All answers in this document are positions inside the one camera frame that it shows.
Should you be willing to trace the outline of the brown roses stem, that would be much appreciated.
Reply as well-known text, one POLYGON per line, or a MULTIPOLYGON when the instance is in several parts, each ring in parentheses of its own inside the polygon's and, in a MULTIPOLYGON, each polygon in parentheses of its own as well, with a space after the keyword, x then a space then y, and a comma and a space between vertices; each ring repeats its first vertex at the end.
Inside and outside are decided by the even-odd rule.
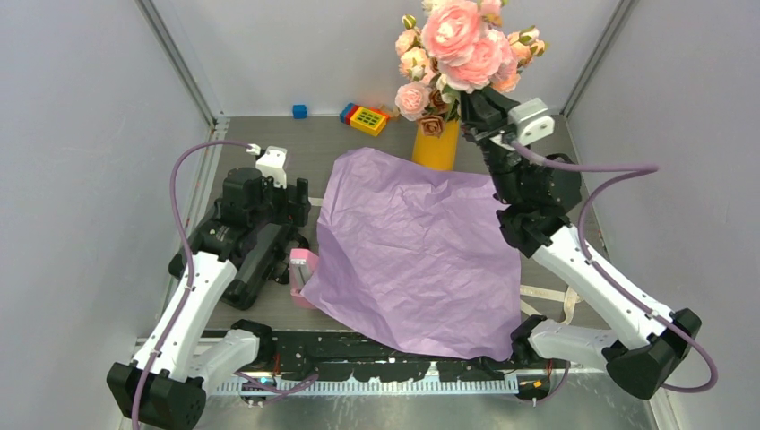
POLYGON ((417 120, 422 134, 426 137, 441 137, 445 124, 458 118, 456 103, 457 96, 448 85, 448 78, 441 73, 435 58, 420 68, 422 75, 416 77, 428 89, 428 104, 422 118, 417 120))

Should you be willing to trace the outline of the pink roses stem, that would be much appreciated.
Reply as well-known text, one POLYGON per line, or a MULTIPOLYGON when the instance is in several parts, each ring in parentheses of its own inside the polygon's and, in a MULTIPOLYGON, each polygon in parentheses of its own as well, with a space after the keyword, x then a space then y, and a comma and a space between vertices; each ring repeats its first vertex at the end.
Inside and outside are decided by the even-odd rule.
POLYGON ((490 27, 473 1, 444 1, 434 7, 421 30, 423 47, 438 62, 451 89, 472 93, 491 84, 501 63, 490 27))
POLYGON ((501 54, 501 63, 490 77, 492 83, 512 80, 546 50, 546 44, 540 39, 540 31, 535 26, 508 35, 496 29, 488 29, 486 37, 497 44, 498 52, 501 54))

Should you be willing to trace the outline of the purple wrapping paper sheet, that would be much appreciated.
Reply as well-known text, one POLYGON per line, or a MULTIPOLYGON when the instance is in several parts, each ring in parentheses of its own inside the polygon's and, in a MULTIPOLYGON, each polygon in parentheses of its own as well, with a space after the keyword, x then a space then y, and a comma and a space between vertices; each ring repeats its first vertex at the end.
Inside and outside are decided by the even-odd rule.
POLYGON ((402 352, 508 359, 521 256, 503 239, 491 178, 379 150, 337 158, 316 222, 316 308, 402 352))

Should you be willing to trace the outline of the beige ribbon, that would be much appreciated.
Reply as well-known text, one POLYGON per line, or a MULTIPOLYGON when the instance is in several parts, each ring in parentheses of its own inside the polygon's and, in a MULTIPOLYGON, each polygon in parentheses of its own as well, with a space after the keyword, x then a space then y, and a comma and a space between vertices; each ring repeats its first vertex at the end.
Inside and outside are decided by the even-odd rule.
POLYGON ((520 294, 522 297, 533 297, 561 303, 563 305, 564 315, 564 320, 561 321, 561 323, 565 325, 569 325, 572 322, 576 305, 583 301, 583 298, 571 287, 567 287, 566 290, 562 292, 548 288, 521 285, 520 294))

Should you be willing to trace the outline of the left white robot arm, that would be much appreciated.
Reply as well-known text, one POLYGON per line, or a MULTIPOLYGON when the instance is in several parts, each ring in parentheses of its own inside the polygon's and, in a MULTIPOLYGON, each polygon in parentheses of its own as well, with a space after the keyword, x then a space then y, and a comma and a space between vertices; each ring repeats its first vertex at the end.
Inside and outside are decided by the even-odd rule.
POLYGON ((286 249, 304 244, 309 183, 284 184, 257 168, 235 168, 220 196, 172 258, 177 290, 142 347, 115 363, 108 387, 136 425, 192 429, 208 397, 245 366, 267 369, 275 357, 272 329, 241 319, 203 353, 196 347, 218 304, 250 308, 263 285, 289 281, 286 249))

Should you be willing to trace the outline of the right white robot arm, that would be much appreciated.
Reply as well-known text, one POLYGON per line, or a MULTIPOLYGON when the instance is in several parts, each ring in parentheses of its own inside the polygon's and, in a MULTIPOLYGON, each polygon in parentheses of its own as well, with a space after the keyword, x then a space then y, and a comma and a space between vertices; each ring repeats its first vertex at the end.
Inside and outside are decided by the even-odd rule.
POLYGON ((652 398, 690 352, 701 351, 700 317, 645 293, 588 244, 582 223, 569 219, 571 209, 591 205, 581 193, 588 168, 562 153, 532 151, 555 129, 541 100, 522 103, 486 88, 463 93, 458 108, 462 135, 479 147, 502 204, 504 240, 557 275, 607 324, 594 330, 532 315, 512 333, 514 361, 528 368, 543 359, 576 363, 606 372, 637 399, 652 398))

